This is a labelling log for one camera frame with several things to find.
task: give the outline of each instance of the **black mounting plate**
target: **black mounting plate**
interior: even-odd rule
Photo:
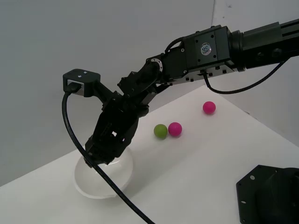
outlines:
[[[280,169],[258,165],[236,184],[241,223],[262,224],[257,213],[255,192]]]

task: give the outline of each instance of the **round sticker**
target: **round sticker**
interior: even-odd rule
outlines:
[[[212,51],[211,46],[208,43],[203,43],[200,50],[203,55],[208,55]]]

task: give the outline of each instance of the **green ball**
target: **green ball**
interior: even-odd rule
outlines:
[[[154,128],[154,134],[160,139],[165,139],[167,136],[168,130],[165,125],[156,125]]]

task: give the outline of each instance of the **ball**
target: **ball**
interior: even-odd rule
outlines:
[[[154,128],[154,134],[156,137],[160,138],[160,139],[165,139],[167,136],[167,127],[165,125],[159,124],[156,125]]]
[[[203,104],[202,109],[206,114],[213,114],[216,110],[216,105],[212,101],[207,101]]]
[[[168,132],[171,136],[177,137],[182,133],[182,126],[178,122],[173,122],[168,126]]]

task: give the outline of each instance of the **screw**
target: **screw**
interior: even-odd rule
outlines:
[[[282,54],[282,49],[276,48],[272,51],[272,57],[279,57]]]
[[[256,60],[259,62],[261,61],[263,58],[265,57],[265,55],[262,52],[257,53],[256,55]]]

